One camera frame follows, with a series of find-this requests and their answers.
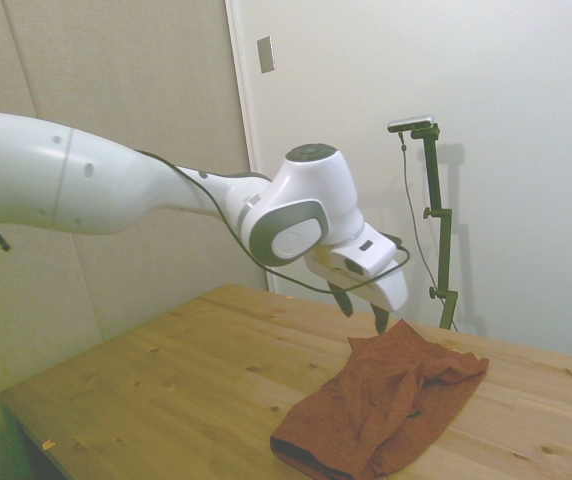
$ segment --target wood grain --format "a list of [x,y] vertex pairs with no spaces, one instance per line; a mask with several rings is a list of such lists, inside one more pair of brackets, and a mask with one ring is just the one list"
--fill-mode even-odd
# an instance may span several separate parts
[[[413,324],[490,359],[446,432],[391,479],[572,479],[572,357]],[[2,394],[75,479],[303,479],[268,438],[372,316],[225,285]]]

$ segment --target red cloth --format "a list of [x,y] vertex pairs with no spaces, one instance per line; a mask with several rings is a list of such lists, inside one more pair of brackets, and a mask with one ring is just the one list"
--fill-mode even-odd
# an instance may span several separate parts
[[271,436],[279,458],[317,480],[372,480],[419,457],[482,381],[488,359],[424,340],[404,320],[349,338],[337,376],[297,403]]

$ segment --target crumpled towel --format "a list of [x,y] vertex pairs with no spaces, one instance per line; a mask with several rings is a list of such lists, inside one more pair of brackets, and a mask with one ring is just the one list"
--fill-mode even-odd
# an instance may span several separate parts
[[488,359],[431,343],[404,320],[349,338],[345,367],[297,403],[273,453],[317,480],[372,480],[419,457],[473,394]]

